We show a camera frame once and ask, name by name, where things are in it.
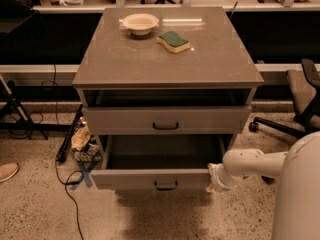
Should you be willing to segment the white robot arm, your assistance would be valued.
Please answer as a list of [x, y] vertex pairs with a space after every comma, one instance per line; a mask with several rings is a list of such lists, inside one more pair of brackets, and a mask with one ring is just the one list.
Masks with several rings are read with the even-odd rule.
[[271, 240], [320, 240], [320, 132], [285, 152], [232, 149], [208, 170], [210, 192], [229, 191], [252, 175], [277, 178]]

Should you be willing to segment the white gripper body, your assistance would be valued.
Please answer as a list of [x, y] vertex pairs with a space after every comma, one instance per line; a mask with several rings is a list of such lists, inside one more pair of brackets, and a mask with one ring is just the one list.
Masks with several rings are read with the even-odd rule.
[[242, 176], [233, 176], [227, 172], [223, 164], [218, 164], [213, 171], [210, 171], [210, 178], [217, 192], [230, 191], [244, 180]]

